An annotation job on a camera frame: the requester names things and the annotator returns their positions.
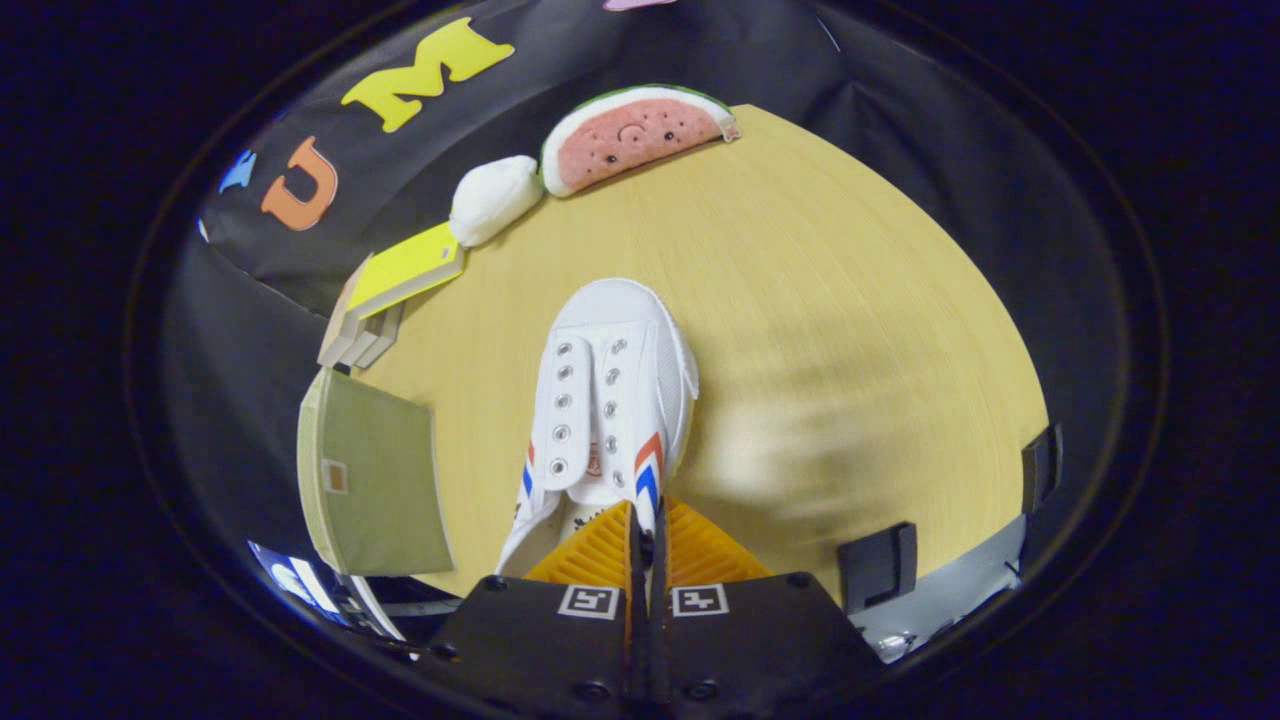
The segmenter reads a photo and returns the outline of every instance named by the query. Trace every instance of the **tabletop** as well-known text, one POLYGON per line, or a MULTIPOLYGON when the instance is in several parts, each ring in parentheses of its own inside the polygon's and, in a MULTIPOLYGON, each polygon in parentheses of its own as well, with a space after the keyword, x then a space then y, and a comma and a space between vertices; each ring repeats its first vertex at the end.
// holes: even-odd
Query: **tabletop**
POLYGON ((1030 356, 964 251, 873 170, 778 117, 733 108, 712 142, 568 199, 548 196, 406 301, 361 382, 433 407, 466 594, 511 530, 547 333, 581 286, 652 287, 692 347, 701 395, 664 493, 769 570, 838 601, 836 547, 899 521, 919 575, 1020 511, 1021 448, 1047 425, 1030 356))

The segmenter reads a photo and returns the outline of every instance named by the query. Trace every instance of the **watermelon slice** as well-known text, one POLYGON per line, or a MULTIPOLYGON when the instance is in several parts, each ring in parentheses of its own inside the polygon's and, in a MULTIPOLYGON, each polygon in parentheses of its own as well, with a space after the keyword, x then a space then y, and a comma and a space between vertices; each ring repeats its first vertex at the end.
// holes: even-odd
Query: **watermelon slice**
POLYGON ((567 197, 716 137, 740 135, 728 108, 700 92, 628 87, 579 105, 556 126, 543 145, 543 182, 552 195, 567 197))

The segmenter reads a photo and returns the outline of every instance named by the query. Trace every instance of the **shoe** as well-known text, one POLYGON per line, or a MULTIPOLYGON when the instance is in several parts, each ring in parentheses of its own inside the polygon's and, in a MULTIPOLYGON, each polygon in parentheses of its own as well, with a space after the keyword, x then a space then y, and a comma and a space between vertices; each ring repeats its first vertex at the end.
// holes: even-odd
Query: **shoe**
POLYGON ((516 519, 495 574, 524 577, 620 501, 653 533, 696 397, 692 352, 652 290, 621 278, 579 290, 547 337, 516 519))

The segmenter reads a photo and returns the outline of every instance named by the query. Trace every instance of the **green folder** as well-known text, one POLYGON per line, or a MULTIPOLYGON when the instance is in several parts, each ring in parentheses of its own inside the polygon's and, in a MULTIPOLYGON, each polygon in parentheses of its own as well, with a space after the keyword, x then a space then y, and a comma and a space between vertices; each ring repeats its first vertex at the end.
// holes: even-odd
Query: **green folder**
POLYGON ((298 410, 311 543, 343 575, 452 570, 431 411, 321 368, 298 410))

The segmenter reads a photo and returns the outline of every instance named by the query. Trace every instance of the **yellow letter m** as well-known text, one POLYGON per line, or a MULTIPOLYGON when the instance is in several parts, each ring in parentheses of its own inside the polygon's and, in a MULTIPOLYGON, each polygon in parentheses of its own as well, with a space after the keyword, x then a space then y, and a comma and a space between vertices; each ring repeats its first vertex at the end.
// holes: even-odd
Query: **yellow letter m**
POLYGON ((449 81, 462 82, 506 60, 511 45, 494 45, 471 29, 471 18, 460 18, 417 44, 413 65, 378 70, 347 91, 342 104, 364 102, 383 118, 383 132, 396 132, 422 109, 421 100, 401 95, 436 97, 444 92, 440 65, 449 67, 449 81))

